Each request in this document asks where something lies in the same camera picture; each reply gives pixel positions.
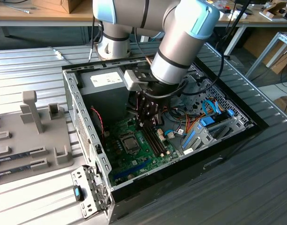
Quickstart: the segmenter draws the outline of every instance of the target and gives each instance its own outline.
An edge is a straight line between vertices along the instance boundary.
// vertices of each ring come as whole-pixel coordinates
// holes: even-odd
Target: green motherboard
[[[129,117],[110,126],[105,133],[104,149],[112,166],[109,174],[112,186],[179,157],[167,139],[159,138],[157,128],[137,130],[136,127],[135,118]]]

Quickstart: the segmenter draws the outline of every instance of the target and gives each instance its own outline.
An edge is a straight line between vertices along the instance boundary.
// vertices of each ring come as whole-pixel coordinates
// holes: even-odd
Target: white cable
[[[24,13],[28,13],[30,14],[30,11],[26,10],[26,9],[20,9],[20,8],[16,8],[16,7],[13,7],[13,6],[10,6],[10,5],[7,5],[4,3],[5,6],[8,6],[9,8],[12,8],[12,9],[15,9],[15,10],[18,10],[18,11],[21,11],[21,12],[24,12]]]
[[[165,33],[164,32],[159,32],[156,36],[151,37],[151,38],[162,38],[164,37]]]

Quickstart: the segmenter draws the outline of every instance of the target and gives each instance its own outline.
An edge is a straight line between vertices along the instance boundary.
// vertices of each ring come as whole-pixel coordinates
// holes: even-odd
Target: cardboard box
[[[283,18],[283,14],[279,13],[279,10],[285,8],[286,5],[286,1],[273,0],[272,5],[263,10],[263,14],[271,19]]]
[[[286,105],[287,105],[287,96],[283,96],[283,97],[280,97],[276,100],[274,100],[274,103],[281,109],[281,110],[285,110],[286,108]]]
[[[83,0],[32,0],[34,6],[71,13]]]

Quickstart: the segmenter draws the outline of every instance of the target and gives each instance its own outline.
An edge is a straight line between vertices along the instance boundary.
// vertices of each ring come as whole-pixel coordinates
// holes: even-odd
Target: corrugated metal surface
[[[153,53],[157,45],[143,46]],[[86,46],[57,49],[72,63],[87,61]],[[220,58],[209,46],[202,48],[199,58],[218,72]],[[0,113],[19,111],[22,90],[37,91],[38,107],[59,102],[67,108],[60,68],[65,64],[48,48],[0,51]],[[117,224],[287,224],[287,118],[228,63],[221,79],[271,127],[226,163]],[[68,128],[74,165],[1,185],[0,223],[83,222],[69,173],[84,161],[72,123]],[[84,224],[106,223],[101,214]]]
[[[154,53],[158,44],[144,45],[146,53]],[[56,47],[71,63],[88,62],[87,46]],[[96,53],[91,61],[98,60]],[[19,112],[21,92],[35,90],[38,108],[59,103],[67,110],[61,66],[50,48],[0,51],[0,114]],[[74,165],[27,179],[0,185],[0,224],[89,224],[82,219],[75,202],[70,172],[85,164],[69,114],[67,126]],[[104,214],[93,219],[96,224],[108,224]]]

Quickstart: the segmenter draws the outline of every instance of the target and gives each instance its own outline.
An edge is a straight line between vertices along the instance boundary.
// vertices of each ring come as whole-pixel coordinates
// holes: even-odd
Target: floor
[[[89,44],[90,29],[87,27],[8,27],[10,37],[4,37],[0,27],[0,50],[40,48],[47,46],[72,46]],[[256,58],[244,48],[235,48],[232,52],[240,63],[234,65],[246,73]],[[261,64],[250,79],[262,74],[253,82],[258,87],[280,83],[280,76]]]

